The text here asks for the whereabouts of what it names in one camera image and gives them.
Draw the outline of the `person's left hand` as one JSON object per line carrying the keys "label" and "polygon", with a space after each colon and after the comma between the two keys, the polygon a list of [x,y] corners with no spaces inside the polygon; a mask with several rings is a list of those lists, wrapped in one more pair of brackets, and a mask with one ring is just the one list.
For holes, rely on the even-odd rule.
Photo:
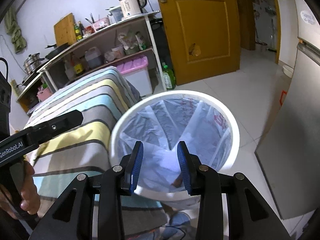
{"label": "person's left hand", "polygon": [[[23,186],[21,188],[21,198],[20,208],[30,215],[37,214],[40,208],[40,196],[37,192],[37,187],[34,184],[33,175],[35,174],[34,168],[28,161],[24,161],[24,171],[25,177],[23,181]],[[12,200],[9,191],[1,185],[1,209],[9,214],[13,219],[17,219],[15,213],[9,206],[9,202],[6,196]]]}

